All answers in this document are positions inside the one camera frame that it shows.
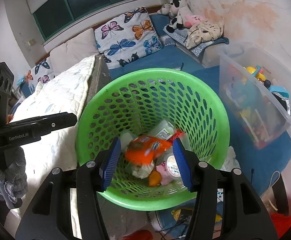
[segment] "butterfly pillow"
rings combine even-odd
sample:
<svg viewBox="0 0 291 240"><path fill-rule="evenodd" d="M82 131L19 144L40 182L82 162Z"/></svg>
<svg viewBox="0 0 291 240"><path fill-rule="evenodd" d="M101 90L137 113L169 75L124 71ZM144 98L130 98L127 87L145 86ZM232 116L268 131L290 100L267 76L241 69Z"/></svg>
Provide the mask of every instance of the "butterfly pillow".
<svg viewBox="0 0 291 240"><path fill-rule="evenodd" d="M25 82L28 83L31 94L34 93L39 82L45 84L53 78L54 72L51 66L50 57L41 61L24 75Z"/></svg>
<svg viewBox="0 0 291 240"><path fill-rule="evenodd" d="M144 7L108 21L94 33L109 69L124 67L163 48Z"/></svg>

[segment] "wooden board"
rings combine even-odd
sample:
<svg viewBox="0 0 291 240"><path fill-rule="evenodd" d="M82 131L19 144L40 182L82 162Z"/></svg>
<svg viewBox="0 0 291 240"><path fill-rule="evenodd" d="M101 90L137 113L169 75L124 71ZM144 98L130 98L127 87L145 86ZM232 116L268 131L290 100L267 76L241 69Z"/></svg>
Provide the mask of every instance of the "wooden board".
<svg viewBox="0 0 291 240"><path fill-rule="evenodd" d="M162 6L162 5L154 5L154 6L146 7L146 10L148 11L149 14L151 14L151 13L156 13L158 10L160 10L161 6ZM78 32L77 34L71 36L69 39L67 39L66 41L60 43L59 45L61 45L61 44L65 43L65 42L71 40L71 39L74 38L75 36L77 36L77 35L79 35L80 33L86 31L87 29L93 28L93 29L95 30L95 29L99 28L101 25L103 25L103 24L105 24L106 22L108 22L109 20L111 20L111 19L113 19L113 18L115 18L115 17L118 17L119 15L114 16L114 17L111 17L111 18L106 19L106 20L104 20L104 21L102 21L102 22L99 22L99 23L97 23L97 24L92 25L92 26L90 26L89 28L86 28L86 29L84 29L84 30ZM44 54L44 55L43 55L43 56L42 56L42 57L41 57L41 58L36 62L36 64L38 64L38 63L40 63L41 61L45 60L45 59L48 58L49 56L50 56L50 52L48 52L47 54Z"/></svg>

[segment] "wall socket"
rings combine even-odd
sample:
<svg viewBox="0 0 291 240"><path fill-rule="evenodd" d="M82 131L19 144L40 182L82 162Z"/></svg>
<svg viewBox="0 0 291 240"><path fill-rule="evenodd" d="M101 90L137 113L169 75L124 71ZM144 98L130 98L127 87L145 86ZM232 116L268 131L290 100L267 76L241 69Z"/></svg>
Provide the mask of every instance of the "wall socket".
<svg viewBox="0 0 291 240"><path fill-rule="evenodd" d="M29 46L33 46L35 43L36 43L35 39L31 39L30 41L28 41Z"/></svg>

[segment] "orange butterfly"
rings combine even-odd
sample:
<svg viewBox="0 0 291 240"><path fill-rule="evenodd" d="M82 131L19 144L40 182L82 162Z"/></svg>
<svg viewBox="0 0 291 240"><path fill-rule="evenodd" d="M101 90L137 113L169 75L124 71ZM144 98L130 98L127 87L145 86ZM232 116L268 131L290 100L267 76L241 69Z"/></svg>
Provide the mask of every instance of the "orange butterfly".
<svg viewBox="0 0 291 240"><path fill-rule="evenodd" d="M145 20L143 22L143 25L140 23L139 25L134 25L132 27L132 31L135 32L134 36L137 40L141 39L141 36L143 35L144 31L154 31L153 27L151 26L151 23L149 20Z"/></svg>
<svg viewBox="0 0 291 240"><path fill-rule="evenodd" d="M29 70L29 71L27 72L27 74L24 75L24 77L25 77L25 81L26 81L27 83L29 82L29 80L33 80L33 77L32 77L32 75L31 75L31 70Z"/></svg>

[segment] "black mechanical device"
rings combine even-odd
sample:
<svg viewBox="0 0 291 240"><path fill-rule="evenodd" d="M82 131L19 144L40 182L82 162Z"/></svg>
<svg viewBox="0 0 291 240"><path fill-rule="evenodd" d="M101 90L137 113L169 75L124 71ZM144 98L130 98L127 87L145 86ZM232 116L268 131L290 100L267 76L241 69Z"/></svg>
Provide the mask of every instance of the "black mechanical device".
<svg viewBox="0 0 291 240"><path fill-rule="evenodd" d="M5 149L38 141L41 136L73 126L77 121L74 114L61 113L5 125L12 83L12 73L5 63L0 63L0 168L3 170L7 168ZM54 168L29 204L15 239L77 239L72 233L69 193L71 188L76 188L83 240L108 240L96 194L105 190L102 169L108 165L118 141L115 138L108 150L100 152L94 161L76 170ZM212 239L218 188L223 188L224 192L223 222L218 240L278 239L265 206L240 169L231 172L215 170L208 163L200 162L193 152L184 150L183 146L181 151L190 167L190 190L197 192L186 240ZM0 239L14 239L1 224ZM281 239L291 240L291 228Z"/></svg>

